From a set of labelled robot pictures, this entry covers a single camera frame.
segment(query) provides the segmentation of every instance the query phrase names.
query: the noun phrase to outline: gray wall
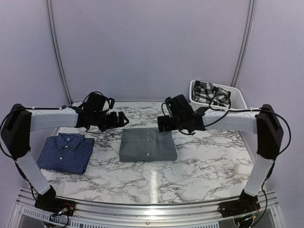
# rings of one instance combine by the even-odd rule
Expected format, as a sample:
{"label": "gray wall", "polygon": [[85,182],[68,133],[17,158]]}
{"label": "gray wall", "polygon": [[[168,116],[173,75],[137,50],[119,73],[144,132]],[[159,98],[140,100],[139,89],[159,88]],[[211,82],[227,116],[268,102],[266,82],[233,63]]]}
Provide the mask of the gray wall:
{"label": "gray wall", "polygon": [[[238,88],[249,107],[271,104],[290,124],[292,144],[267,188],[279,197],[286,227],[303,227],[304,1],[258,0],[254,21]],[[256,138],[246,134],[245,140],[255,153]]]}
{"label": "gray wall", "polygon": [[[0,6],[0,119],[14,103],[61,106],[65,103],[51,46],[44,1],[2,0]],[[54,130],[31,135],[37,157]],[[0,227],[7,225],[24,185],[14,163],[0,153]]]}
{"label": "gray wall", "polygon": [[229,85],[248,0],[54,0],[74,100],[100,90],[120,101],[188,94],[192,79]]}

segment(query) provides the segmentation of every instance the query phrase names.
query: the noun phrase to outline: blue checkered shirt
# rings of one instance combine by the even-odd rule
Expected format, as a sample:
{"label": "blue checkered shirt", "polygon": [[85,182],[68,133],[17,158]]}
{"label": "blue checkered shirt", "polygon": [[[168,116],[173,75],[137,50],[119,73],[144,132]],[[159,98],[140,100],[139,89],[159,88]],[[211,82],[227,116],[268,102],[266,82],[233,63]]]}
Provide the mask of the blue checkered shirt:
{"label": "blue checkered shirt", "polygon": [[59,133],[47,138],[37,165],[46,170],[84,174],[93,152],[94,139],[81,134]]}

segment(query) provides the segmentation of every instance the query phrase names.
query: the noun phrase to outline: plaid cloth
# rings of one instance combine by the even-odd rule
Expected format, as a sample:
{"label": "plaid cloth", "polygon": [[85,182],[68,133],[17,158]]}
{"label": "plaid cloth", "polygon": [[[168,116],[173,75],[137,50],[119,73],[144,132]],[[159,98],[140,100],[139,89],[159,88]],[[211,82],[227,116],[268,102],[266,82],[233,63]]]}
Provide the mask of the plaid cloth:
{"label": "plaid cloth", "polygon": [[[224,94],[230,97],[231,92],[217,87],[212,83],[195,81],[194,88],[192,91],[192,99],[194,101],[209,104],[211,99],[216,94]],[[215,97],[212,100],[211,105],[229,107],[229,100],[224,95],[219,95]]]}
{"label": "plaid cloth", "polygon": [[37,165],[46,170],[84,174],[93,152],[94,139],[81,134],[59,133],[47,138]]}

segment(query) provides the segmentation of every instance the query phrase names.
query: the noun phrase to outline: white basket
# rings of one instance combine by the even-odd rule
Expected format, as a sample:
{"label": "white basket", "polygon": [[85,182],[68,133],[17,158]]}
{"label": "white basket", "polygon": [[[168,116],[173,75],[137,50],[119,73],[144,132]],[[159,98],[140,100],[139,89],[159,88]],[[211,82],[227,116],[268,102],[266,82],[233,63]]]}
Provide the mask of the white basket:
{"label": "white basket", "polygon": [[[192,99],[192,90],[194,88],[194,84],[195,84],[195,80],[192,80],[190,82],[190,89],[189,89],[189,99],[190,99],[190,104],[191,104],[193,110],[197,110],[199,107],[208,107],[209,104],[196,102]],[[219,84],[215,84],[215,83],[213,83],[213,85],[226,89],[227,91],[231,92],[230,99],[231,99],[231,109],[232,110],[247,109],[246,102],[239,89],[230,87],[230,86],[226,86],[226,85],[219,85]],[[217,106],[217,105],[211,105],[211,107],[221,108],[221,106]]]}

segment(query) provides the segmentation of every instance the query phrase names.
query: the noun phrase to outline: marble tabletop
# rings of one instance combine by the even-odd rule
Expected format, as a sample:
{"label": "marble tabletop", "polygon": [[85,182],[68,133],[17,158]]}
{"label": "marble tabletop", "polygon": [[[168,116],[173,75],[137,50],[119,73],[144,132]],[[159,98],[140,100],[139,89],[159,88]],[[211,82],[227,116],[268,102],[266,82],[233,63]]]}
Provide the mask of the marble tabletop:
{"label": "marble tabletop", "polygon": [[[115,103],[130,123],[125,128],[157,127],[161,103]],[[98,132],[96,127],[90,130]],[[119,162],[122,128],[102,134],[84,128],[61,128],[95,138],[84,175],[42,170],[57,195],[74,199],[135,204],[189,203],[237,196],[253,167],[249,153],[235,131],[196,131],[187,136],[173,131],[176,161]]]}

